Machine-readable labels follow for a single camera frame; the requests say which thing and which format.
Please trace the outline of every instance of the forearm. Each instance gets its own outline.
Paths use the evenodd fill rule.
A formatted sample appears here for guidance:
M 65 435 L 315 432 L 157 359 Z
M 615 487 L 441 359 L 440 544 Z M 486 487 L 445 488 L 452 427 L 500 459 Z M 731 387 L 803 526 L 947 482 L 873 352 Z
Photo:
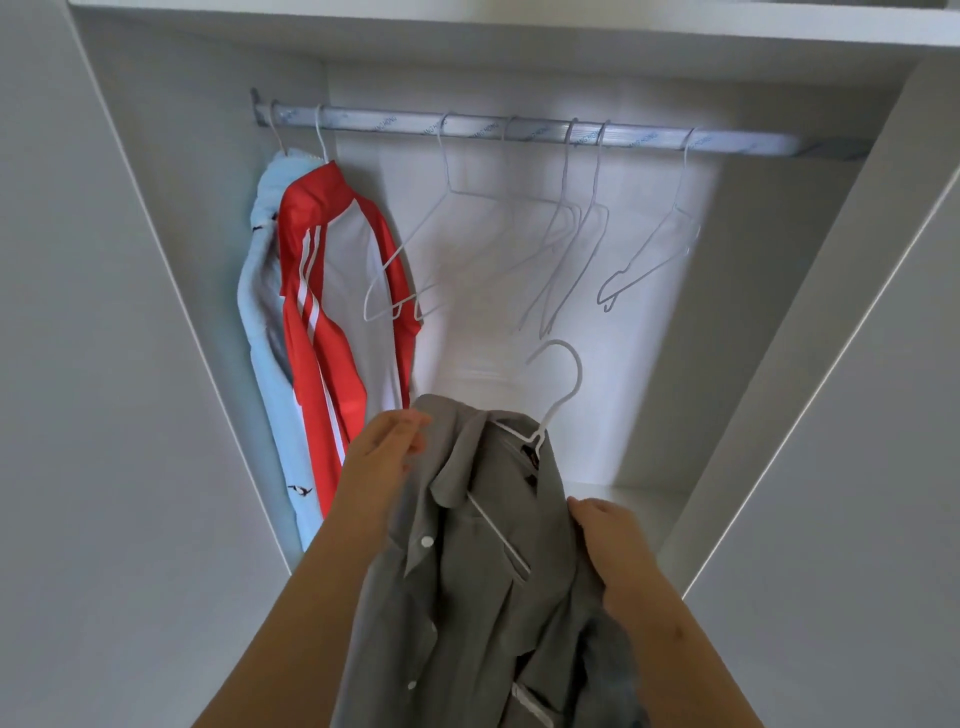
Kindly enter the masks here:
M 329 725 L 357 600 L 376 551 L 349 531 L 327 519 L 194 728 Z
M 707 635 L 656 568 L 612 611 L 630 636 L 653 728 L 762 728 Z

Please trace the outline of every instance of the clothes hanger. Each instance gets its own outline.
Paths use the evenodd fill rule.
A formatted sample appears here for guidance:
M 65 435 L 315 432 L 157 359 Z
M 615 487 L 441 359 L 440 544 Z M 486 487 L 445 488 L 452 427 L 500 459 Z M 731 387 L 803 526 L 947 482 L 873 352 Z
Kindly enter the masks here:
M 574 289 L 577 287 L 577 284 L 580 282 L 581 278 L 587 272 L 587 268 L 590 263 L 593 261 L 594 257 L 597 255 L 597 251 L 600 250 L 600 244 L 603 242 L 603 239 L 607 236 L 607 227 L 610 225 L 610 208 L 606 205 L 601 205 L 597 203 L 597 190 L 599 189 L 600 184 L 600 167 L 603 161 L 603 138 L 604 134 L 607 131 L 607 125 L 610 124 L 608 119 L 600 126 L 600 132 L 597 134 L 597 162 L 596 167 L 593 170 L 593 194 L 590 197 L 590 204 L 587 207 L 587 213 L 584 215 L 583 219 L 580 221 L 580 226 L 577 231 L 574 233 L 573 238 L 570 240 L 569 244 L 564 250 L 564 254 L 561 256 L 560 262 L 557 264 L 557 267 L 554 269 L 553 274 L 550 276 L 550 279 L 547 281 L 546 285 L 543 286 L 541 291 L 533 299 L 530 305 L 527 307 L 527 310 L 523 312 L 523 315 L 520 317 L 519 324 L 517 325 L 517 330 L 520 330 L 524 327 L 527 321 L 527 317 L 533 311 L 534 307 L 537 305 L 537 301 L 540 300 L 540 297 L 543 297 L 543 310 L 540 312 L 540 332 L 539 336 L 542 339 L 544 336 L 553 331 L 553 325 L 557 321 L 557 316 L 560 315 L 561 309 L 564 307 L 566 302 L 569 300 L 570 296 L 573 294 Z M 599 209 L 604 213 L 604 222 L 603 227 L 600 230 L 600 235 L 597 238 L 596 243 L 593 245 L 593 250 L 590 251 L 590 255 L 587 258 L 587 262 L 584 264 L 583 269 L 580 271 L 580 274 L 570 285 L 569 289 L 564 294 L 564 297 L 561 299 L 560 303 L 554 309 L 553 314 L 547 320 L 546 313 L 550 303 L 550 294 L 553 291 L 553 287 L 557 282 L 560 272 L 563 269 L 564 262 L 566 261 L 567 256 L 570 251 L 573 250 L 574 244 L 580 237 L 580 233 L 583 231 L 584 226 L 587 223 L 587 219 L 590 214 L 595 210 Z
M 562 341 L 560 339 L 551 339 L 550 341 L 543 342 L 543 344 L 540 345 L 540 348 L 537 349 L 535 352 L 533 352 L 527 358 L 527 361 L 526 361 L 527 365 L 533 362 L 534 359 L 540 356 L 547 349 L 554 346 L 564 347 L 567 351 L 573 354 L 573 360 L 577 363 L 577 383 L 574 384 L 573 391 L 561 397 L 556 402 L 554 402 L 553 406 L 551 406 L 550 409 L 547 410 L 546 415 L 543 416 L 543 420 L 540 421 L 540 426 L 537 428 L 537 431 L 534 432 L 533 435 L 531 435 L 530 437 L 527 437 L 526 435 L 521 435 L 512 427 L 504 425 L 503 423 L 493 422 L 494 425 L 496 425 L 502 430 L 505 430 L 506 432 L 509 432 L 511 435 L 516 437 L 522 443 L 526 443 L 527 445 L 534 445 L 534 443 L 536 443 L 534 445 L 534 453 L 537 455 L 538 458 L 540 457 L 540 447 L 542 447 L 543 443 L 546 441 L 546 428 L 550 424 L 550 421 L 553 419 L 554 415 L 557 414 L 560 408 L 564 406 L 564 404 L 572 400 L 577 395 L 577 393 L 580 391 L 580 386 L 584 382 L 584 363 L 580 358 L 580 354 L 578 354 L 577 350 L 575 350 L 572 346 L 570 346 L 565 341 Z M 477 509 L 477 512 L 480 514 L 483 520 L 487 522 L 487 524 L 493 530 L 493 533 L 496 534 L 496 537 L 503 543 L 504 547 L 506 547 L 507 550 L 510 551 L 511 555 L 516 559 L 516 562 L 523 567 L 523 569 L 527 572 L 527 574 L 530 574 L 531 573 L 530 565 L 523 560 L 523 557 L 520 556 L 520 554 L 513 547 L 513 545 L 507 540 L 507 537 L 503 535 L 503 532 L 496 527 L 496 523 L 493 522 L 493 519 L 490 517 L 490 515 L 476 501 L 476 498 L 473 497 L 473 493 L 471 493 L 470 491 L 467 491 L 467 498 L 471 503 L 473 503 L 473 507 Z
M 503 194 L 502 197 L 497 198 L 497 199 L 499 200 L 499 202 L 501 202 L 501 203 L 504 204 L 504 205 L 507 204 L 508 198 L 510 197 L 510 183 L 509 183 L 509 179 L 510 179 L 510 174 L 509 174 L 510 162 L 509 162 L 509 158 L 508 158 L 508 156 L 507 156 L 507 154 L 506 154 L 507 129 L 510 127 L 511 122 L 512 122 L 514 119 L 516 119 L 516 118 L 517 118 L 516 116 L 511 116 L 510 118 L 507 119 L 506 123 L 503 125 L 503 132 L 502 132 L 501 135 L 500 135 L 500 145 L 501 145 L 500 148 L 501 148 L 501 150 L 503 150 L 504 167 L 506 168 L 508 174 L 507 174 L 507 176 L 506 176 L 507 182 L 506 182 L 505 185 L 504 185 L 504 190 L 505 190 L 505 191 L 504 191 L 504 194 Z M 550 221 L 547 223 L 547 226 L 546 226 L 546 228 L 545 228 L 544 231 L 543 231 L 543 235 L 540 237 L 540 242 L 538 243 L 537 250 L 536 250 L 534 253 L 532 253 L 532 254 L 530 254 L 530 255 L 527 255 L 527 256 L 524 257 L 522 260 L 520 260 L 520 261 L 518 261 L 518 262 L 516 262 L 516 263 L 513 263 L 513 264 L 507 266 L 506 268 L 503 268 L 503 269 L 501 269 L 501 270 L 498 270 L 498 271 L 490 274 L 489 276 L 487 276 L 486 278 L 484 278 L 480 283 L 478 283 L 478 284 L 476 284 L 476 285 L 474 285 L 474 286 L 471 286 L 470 289 L 468 290 L 468 292 L 473 291 L 473 290 L 477 290 L 477 289 L 480 289 L 480 288 L 484 288 L 484 287 L 488 286 L 488 285 L 489 285 L 490 283 L 492 283 L 494 280 L 496 280 L 496 279 L 498 279 L 498 278 L 502 278 L 502 277 L 504 277 L 504 276 L 507 276 L 507 275 L 511 274 L 511 273 L 512 273 L 513 271 L 515 271 L 517 268 L 521 268 L 522 266 L 524 266 L 524 265 L 526 265 L 527 263 L 529 263 L 531 260 L 534 260 L 534 259 L 540 257 L 543 253 L 545 253 L 545 252 L 547 252 L 547 251 L 552 251 L 552 250 L 554 250 L 554 248 L 556 248 L 558 245 L 560 245 L 560 244 L 563 242 L 564 238 L 566 238 L 566 235 L 565 235 L 565 234 L 562 235 L 562 236 L 561 236 L 560 238 L 558 238 L 557 240 L 554 240 L 554 241 L 552 241 L 552 242 L 549 242 L 549 237 L 550 237 L 550 232 L 553 230 L 554 224 L 557 222 L 558 218 L 560 217 L 560 213 L 561 213 L 562 211 L 565 210 L 565 211 L 567 211 L 567 212 L 570 213 L 570 218 L 571 218 L 571 222 L 572 222 L 572 229 L 573 229 L 574 231 L 576 231 L 576 230 L 580 227 L 580 221 L 581 221 L 582 216 L 583 216 L 582 210 L 580 209 L 580 206 L 571 203 L 571 202 L 566 198 L 567 169 L 568 169 L 568 167 L 569 167 L 569 162 L 570 162 L 569 138 L 570 138 L 570 131 L 572 130 L 572 128 L 573 128 L 572 125 L 571 125 L 570 127 L 568 127 L 566 140 L 565 140 L 565 142 L 564 142 L 564 173 L 563 173 L 562 182 L 561 182 L 560 199 L 554 201 L 554 200 L 549 200 L 549 199 L 540 198 L 540 197 L 533 197 L 533 196 L 529 196 L 529 195 L 517 195 L 517 198 L 518 198 L 518 199 L 524 200 L 524 201 L 527 201 L 527 202 L 534 202 L 534 203 L 543 203 L 543 204 L 548 204 L 548 205 L 554 205 L 553 214 L 551 215 Z M 514 223 L 513 223 L 514 215 L 513 215 L 513 208 L 512 208 L 512 207 L 508 207 L 508 209 L 510 210 L 510 215 L 511 215 L 511 223 L 507 226 L 507 229 L 509 230 L 511 227 L 514 226 Z M 506 236 L 506 233 L 503 233 L 503 234 L 501 234 L 498 238 L 496 238 L 494 241 L 492 241 L 491 243 L 488 243 L 487 245 L 482 246 L 477 253 L 475 253 L 474 255 L 472 255 L 471 257 L 469 257 L 466 261 L 464 261 L 463 265 L 465 265 L 465 266 L 470 265 L 474 260 L 476 260 L 478 257 L 480 257 L 480 255 L 482 255 L 483 253 L 487 252 L 491 247 L 493 247 L 496 243 L 498 243 L 500 240 L 502 240 L 503 237 L 505 237 L 505 236 Z M 427 285 L 423 286 L 423 287 L 418 291 L 418 293 L 417 293 L 418 301 L 420 300 L 420 299 L 419 299 L 420 294 L 422 294 L 422 293 L 430 290 L 431 288 L 435 287 L 436 285 L 438 285 L 438 284 L 437 284 L 437 283 L 430 283 L 430 284 L 427 284 Z M 458 294 L 461 295 L 461 296 L 463 295 L 463 293 L 464 293 L 464 292 L 463 292 L 462 290 L 461 290 L 461 291 L 458 291 Z M 423 313 L 422 316 L 427 316 L 427 315 L 433 313 L 434 311 L 436 311 L 438 308 L 441 308 L 441 307 L 443 307 L 443 304 L 442 304 L 442 303 L 439 303 L 439 304 L 437 304 L 436 306 L 434 306 L 433 308 L 431 308 L 429 311 L 426 311 L 425 313 Z
M 313 112 L 313 126 L 317 130 L 317 138 L 320 139 L 320 148 L 324 152 L 324 164 L 330 163 L 330 157 L 326 154 L 326 144 L 324 143 L 324 136 L 320 133 L 322 124 L 320 123 L 321 114 L 324 113 L 324 105 L 318 104 Z
M 670 210 L 663 216 L 663 219 L 660 220 L 660 222 L 654 228 L 654 231 L 647 236 L 646 240 L 643 241 L 643 244 L 637 249 L 636 253 L 634 253 L 634 256 L 630 258 L 630 260 L 627 262 L 627 266 L 625 268 L 618 270 L 616 273 L 614 273 L 612 276 L 606 279 L 603 285 L 600 286 L 600 290 L 597 291 L 597 305 L 603 306 L 604 313 L 610 313 L 613 310 L 613 306 L 616 304 L 617 297 L 621 293 L 623 293 L 629 288 L 633 288 L 635 285 L 640 283 L 647 276 L 650 276 L 651 274 L 656 273 L 660 268 L 667 265 L 668 263 L 673 262 L 677 258 L 686 257 L 687 255 L 689 255 L 690 251 L 693 249 L 694 244 L 697 242 L 697 239 L 700 237 L 700 230 L 703 227 L 700 221 L 697 220 L 697 218 L 694 215 L 692 215 L 690 212 L 687 212 L 685 209 L 683 209 L 679 205 L 680 193 L 684 188 L 684 178 L 686 177 L 686 155 L 690 147 L 690 137 L 692 137 L 694 132 L 696 131 L 697 131 L 696 127 L 691 129 L 690 133 L 686 136 L 686 139 L 684 140 L 684 169 L 680 173 L 680 182 L 677 184 L 677 191 L 674 193 L 673 205 L 670 207 Z M 688 221 L 690 221 L 694 225 L 693 239 L 690 240 L 689 244 L 683 250 L 678 251 L 677 253 L 674 253 L 673 255 L 668 257 L 666 260 L 658 263 L 653 268 L 641 274 L 637 278 L 631 280 L 626 285 L 621 286 L 615 292 L 611 293 L 609 296 L 604 297 L 604 291 L 606 290 L 607 286 L 610 285 L 611 282 L 617 276 L 625 276 L 627 272 L 630 271 L 630 268 L 634 265 L 634 263 L 636 262 L 636 259 L 639 258 L 641 255 L 643 255 L 643 251 L 645 251 L 647 249 L 647 246 L 650 245 L 651 241 L 655 237 L 657 237 L 657 233 L 660 232 L 660 229 L 662 229 L 663 226 L 666 225 L 667 220 L 669 220 L 670 217 L 675 212 L 685 217 Z
M 433 204 L 433 206 L 430 207 L 430 209 L 427 211 L 427 213 L 426 213 L 426 215 L 423 217 L 423 219 L 420 220 L 420 222 L 417 224 L 416 227 L 414 227 L 414 229 L 413 229 L 413 231 L 410 233 L 410 235 L 407 236 L 407 239 L 404 240 L 404 241 L 397 247 L 397 249 L 394 251 L 394 253 L 393 253 L 389 258 L 387 258 L 387 260 L 386 260 L 386 261 L 384 262 L 384 264 L 383 264 L 384 270 L 387 269 L 387 267 L 394 261 L 394 259 L 395 259 L 398 255 L 400 255 L 400 252 L 401 252 L 402 250 L 404 250 L 408 245 L 410 245 L 410 243 L 414 240 L 414 238 L 416 238 L 417 234 L 420 232 L 420 230 L 423 228 L 423 226 L 424 226 L 424 225 L 427 223 L 427 221 L 437 212 L 437 210 L 438 210 L 438 209 L 440 208 L 440 206 L 444 203 L 444 201 L 446 200 L 447 197 L 450 197 L 450 196 L 452 195 L 452 196 L 458 196 L 458 197 L 475 197 L 475 198 L 479 198 L 479 199 L 482 199 L 482 200 L 490 200 L 490 201 L 496 202 L 496 203 L 504 203 L 504 202 L 505 202 L 505 195 L 489 195 L 489 194 L 485 194 L 485 193 L 481 193 L 481 192 L 467 192 L 467 191 L 465 191 L 465 190 L 458 190 L 458 189 L 454 189 L 454 188 L 453 188 L 453 184 L 452 184 L 452 182 L 451 182 L 451 180 L 450 180 L 450 162 L 449 162 L 449 159 L 447 158 L 446 148 L 445 148 L 445 146 L 444 146 L 444 138 L 443 138 L 443 130 L 444 130 L 444 124 L 446 123 L 446 118 L 447 118 L 448 116 L 450 116 L 452 113 L 453 113 L 452 111 L 449 111 L 449 112 L 447 112 L 446 114 L 444 114 L 444 116 L 441 118 L 440 122 L 438 123 L 438 125 L 437 125 L 437 130 L 436 130 L 436 134 L 437 134 L 437 144 L 438 144 L 438 146 L 439 146 L 439 148 L 440 148 L 441 158 L 442 158 L 443 163 L 444 163 L 444 180 L 445 180 L 444 192 L 443 192 L 443 194 L 440 196 L 440 198 L 437 200 L 437 202 L 435 202 L 435 203 Z M 502 137 L 501 137 L 501 141 L 505 141 L 505 139 L 506 139 L 506 131 L 504 131 L 504 134 L 503 134 Z M 527 196 L 527 195 L 519 195 L 518 197 L 519 197 L 519 199 L 527 200 L 527 201 L 531 201 L 531 202 L 548 203 L 548 204 L 550 204 L 550 205 L 557 205 L 557 206 L 558 206 L 559 208 L 561 208 L 561 209 L 566 208 L 567 210 L 569 210 L 569 211 L 571 212 L 571 215 L 573 215 L 574 224 L 576 225 L 577 222 L 579 221 L 580 209 L 579 209 L 578 207 L 570 204 L 570 203 L 567 202 L 566 200 L 558 202 L 558 201 L 554 201 L 554 200 L 545 200 L 545 199 L 543 199 L 543 198 L 531 197 L 531 196 Z M 556 215 L 554 216 L 554 218 L 551 219 L 551 226 L 552 226 L 553 222 L 555 221 L 555 218 L 556 218 Z M 498 240 L 502 239 L 502 238 L 505 236 L 505 234 L 506 234 L 506 230 L 499 232 L 499 233 L 497 234 L 497 236 L 494 238 L 494 241 L 498 241 Z M 548 230 L 547 230 L 547 233 L 544 235 L 544 237 L 547 236 L 548 234 L 549 234 L 549 228 L 548 228 Z M 486 250 L 490 247 L 490 245 L 492 245 L 492 243 L 483 246 L 483 249 L 480 251 L 480 253 L 486 251 Z M 470 261 L 474 260 L 477 255 L 480 255 L 480 254 L 479 254 L 479 253 L 476 254 L 474 257 L 470 258 L 467 262 L 470 262 Z M 502 274 L 494 274 L 493 276 L 491 276 L 491 278 L 496 278 L 497 275 L 502 275 Z M 378 311 L 378 312 L 374 313 L 373 315 L 371 315 L 371 313 L 370 313 L 369 310 L 368 310 L 369 301 L 370 301 L 370 294 L 371 294 L 372 288 L 373 288 L 373 284 L 371 284 L 371 285 L 368 287 L 368 289 L 367 289 L 367 295 L 364 297 L 364 320 L 365 320 L 365 321 L 373 321 L 373 320 L 375 320 L 375 319 L 377 319 L 377 318 L 379 318 L 379 317 L 381 317 L 381 316 L 386 315 L 386 314 L 389 313 L 391 310 L 393 310 L 393 317 L 394 317 L 394 319 L 396 319 L 396 318 L 398 318 L 399 315 L 400 315 L 400 310 L 401 310 L 402 306 L 403 306 L 405 303 L 408 303 L 408 302 L 410 302 L 410 301 L 413 301 L 413 302 L 414 302 L 414 318 L 416 318 L 418 321 L 422 321 L 425 314 L 423 314 L 423 312 L 422 312 L 422 310 L 421 310 L 421 308 L 420 308 L 420 294 L 422 294 L 425 290 L 428 290 L 429 288 L 435 287 L 436 285 L 437 285 L 437 283 L 431 283 L 431 284 L 429 284 L 427 287 L 422 288 L 422 289 L 421 289 L 420 291 L 418 291 L 417 293 L 413 293 L 413 294 L 411 294 L 410 296 L 408 296 L 407 298 L 403 299 L 402 301 L 398 301 L 398 302 L 394 303 L 390 308 L 384 309 L 384 310 L 382 310 L 382 311 Z
M 276 104 L 276 99 L 270 102 L 270 114 L 267 116 L 267 121 L 270 123 L 270 131 L 273 132 L 276 137 L 276 143 L 280 145 L 280 151 L 287 157 L 287 148 L 283 146 L 283 139 L 280 138 L 280 132 L 276 130 L 276 125 L 274 124 L 274 107 Z

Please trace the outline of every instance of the clothing tag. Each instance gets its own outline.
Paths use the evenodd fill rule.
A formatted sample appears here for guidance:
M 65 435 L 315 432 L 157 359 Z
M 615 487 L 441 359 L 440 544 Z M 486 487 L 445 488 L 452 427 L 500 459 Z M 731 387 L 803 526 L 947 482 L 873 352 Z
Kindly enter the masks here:
M 520 452 L 530 458 L 530 464 L 534 466 L 537 470 L 540 469 L 540 457 L 537 455 L 537 451 L 530 447 L 529 445 L 524 445 L 520 448 Z
M 533 695 L 524 690 L 520 685 L 513 683 L 510 687 L 510 695 L 516 698 L 519 704 L 530 711 L 546 728 L 553 728 L 553 718 L 548 716 L 546 711 L 537 704 Z

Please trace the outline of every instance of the hand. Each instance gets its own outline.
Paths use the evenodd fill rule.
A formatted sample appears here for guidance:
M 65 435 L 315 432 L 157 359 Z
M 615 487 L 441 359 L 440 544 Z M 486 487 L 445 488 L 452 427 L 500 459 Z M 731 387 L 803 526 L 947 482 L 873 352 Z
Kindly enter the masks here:
M 383 547 L 390 513 L 410 470 L 407 458 L 426 448 L 420 430 L 430 419 L 415 409 L 381 412 L 350 443 L 326 520 L 360 538 L 371 557 Z
M 566 502 L 584 529 L 590 561 L 607 588 L 604 607 L 622 621 L 647 587 L 661 578 L 657 557 L 629 509 L 600 498 L 569 497 Z

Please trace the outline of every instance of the gray button-up shirt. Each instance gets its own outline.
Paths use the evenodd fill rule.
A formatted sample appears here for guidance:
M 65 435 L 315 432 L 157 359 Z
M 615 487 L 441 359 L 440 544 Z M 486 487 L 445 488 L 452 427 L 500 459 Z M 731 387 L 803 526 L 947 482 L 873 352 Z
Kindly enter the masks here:
M 512 412 L 427 395 L 433 416 L 371 567 L 334 723 L 345 728 L 632 728 L 626 636 L 566 508 L 549 442 L 539 468 Z M 529 574 L 467 499 L 470 491 Z

